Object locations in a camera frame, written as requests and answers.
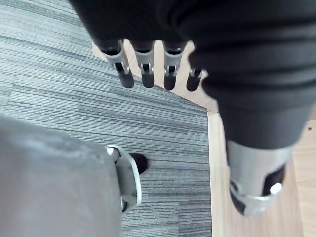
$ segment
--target robotic hand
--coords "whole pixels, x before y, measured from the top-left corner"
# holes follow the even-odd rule
[[[164,42],[164,86],[175,86],[182,51],[193,41],[187,89],[203,70],[204,91],[223,120],[230,192],[246,216],[262,213],[282,189],[304,123],[316,100],[316,1],[70,0],[94,43],[134,84],[123,39],[152,87],[153,42]]]

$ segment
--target black robotic finger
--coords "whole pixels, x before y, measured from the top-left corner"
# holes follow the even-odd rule
[[[164,75],[163,86],[166,90],[172,90],[176,85],[176,76],[174,75]]]
[[[152,88],[154,86],[154,74],[142,74],[142,82],[144,87]]]
[[[186,42],[163,42],[164,47],[164,81],[166,90],[172,90],[176,84],[176,77]]]
[[[134,86],[134,78],[131,70],[128,70],[128,73],[119,73],[118,78],[120,80],[120,83],[125,88],[132,88]]]
[[[117,71],[121,84],[125,88],[132,88],[134,86],[134,78],[128,65],[123,40],[109,41],[108,46],[102,52]]]
[[[195,91],[198,88],[202,75],[203,75],[202,69],[195,69],[195,68],[190,69],[190,73],[187,80],[188,91]]]

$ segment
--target gray fabric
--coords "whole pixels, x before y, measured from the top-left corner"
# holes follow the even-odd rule
[[[65,0],[0,0],[0,16],[0,114],[145,154],[123,236],[211,236],[206,109],[139,78],[124,89]]]

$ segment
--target metal bracket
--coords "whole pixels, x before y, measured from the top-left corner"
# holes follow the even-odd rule
[[[118,183],[122,203],[123,213],[139,206],[142,202],[142,188],[138,174],[138,168],[133,157],[123,148],[109,145],[108,148],[117,149],[120,157],[116,160],[115,168],[118,174]]]

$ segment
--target striped carpet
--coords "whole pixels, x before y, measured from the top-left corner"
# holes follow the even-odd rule
[[[65,0],[0,0],[0,114],[144,153],[125,237],[210,237],[206,109],[136,78],[124,89]]]

